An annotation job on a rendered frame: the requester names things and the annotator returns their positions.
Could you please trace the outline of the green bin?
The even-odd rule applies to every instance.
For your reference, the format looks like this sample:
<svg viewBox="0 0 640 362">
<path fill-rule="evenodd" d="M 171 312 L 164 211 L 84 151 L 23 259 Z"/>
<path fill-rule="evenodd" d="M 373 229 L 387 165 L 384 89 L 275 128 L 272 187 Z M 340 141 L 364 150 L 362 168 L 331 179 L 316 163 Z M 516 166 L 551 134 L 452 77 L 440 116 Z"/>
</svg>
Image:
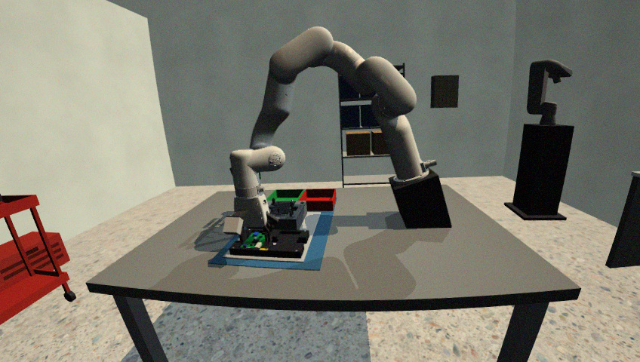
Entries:
<svg viewBox="0 0 640 362">
<path fill-rule="evenodd" d="M 271 201 L 299 201 L 304 189 L 276 189 L 266 200 Z"/>
</svg>

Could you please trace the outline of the green circuit board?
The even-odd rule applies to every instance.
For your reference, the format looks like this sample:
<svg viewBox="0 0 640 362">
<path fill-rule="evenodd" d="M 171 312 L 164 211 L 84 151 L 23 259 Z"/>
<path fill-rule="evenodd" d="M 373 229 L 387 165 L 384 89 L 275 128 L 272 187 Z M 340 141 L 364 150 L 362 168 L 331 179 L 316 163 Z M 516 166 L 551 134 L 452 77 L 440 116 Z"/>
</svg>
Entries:
<svg viewBox="0 0 640 362">
<path fill-rule="evenodd" d="M 265 242 L 265 232 L 252 232 L 248 239 L 240 247 L 261 248 Z"/>
</svg>

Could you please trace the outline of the red bin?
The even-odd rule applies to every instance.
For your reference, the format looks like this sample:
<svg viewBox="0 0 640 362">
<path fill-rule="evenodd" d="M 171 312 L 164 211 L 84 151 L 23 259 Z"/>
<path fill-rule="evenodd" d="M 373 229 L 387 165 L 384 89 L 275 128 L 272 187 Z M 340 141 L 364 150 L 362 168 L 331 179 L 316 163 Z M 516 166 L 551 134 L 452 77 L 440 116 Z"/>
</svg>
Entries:
<svg viewBox="0 0 640 362">
<path fill-rule="evenodd" d="M 336 189 L 306 189 L 299 201 L 306 201 L 307 211 L 333 211 Z"/>
</svg>

